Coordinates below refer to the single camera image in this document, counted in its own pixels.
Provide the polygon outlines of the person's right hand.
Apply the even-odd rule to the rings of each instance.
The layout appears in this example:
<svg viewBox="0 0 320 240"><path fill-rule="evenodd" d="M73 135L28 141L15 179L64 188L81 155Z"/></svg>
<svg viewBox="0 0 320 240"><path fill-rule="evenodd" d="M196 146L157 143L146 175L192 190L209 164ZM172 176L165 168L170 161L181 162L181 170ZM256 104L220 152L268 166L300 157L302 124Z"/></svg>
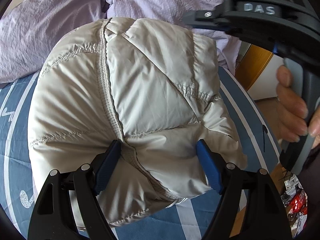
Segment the person's right hand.
<svg viewBox="0 0 320 240"><path fill-rule="evenodd" d="M281 139L299 142L300 137L310 135L315 139L312 147L316 148L319 145L319 109L315 111L310 124L307 124L305 118L308 108L305 101L291 89L293 76L284 65L277 70L277 80L277 112Z"/></svg>

